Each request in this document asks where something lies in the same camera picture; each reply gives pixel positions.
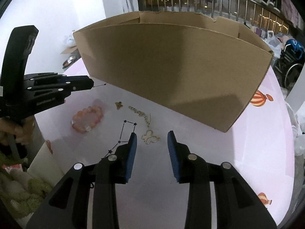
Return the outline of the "person's left hand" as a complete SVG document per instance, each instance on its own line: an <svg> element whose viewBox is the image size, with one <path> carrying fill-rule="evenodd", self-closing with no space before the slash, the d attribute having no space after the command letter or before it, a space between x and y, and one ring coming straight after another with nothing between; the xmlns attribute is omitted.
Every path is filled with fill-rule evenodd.
<svg viewBox="0 0 305 229"><path fill-rule="evenodd" d="M1 144L9 145L9 135L15 136L15 141L22 145L27 145L31 141L35 128L35 117L30 116L25 119L24 125L19 126L1 118Z"/></svg>

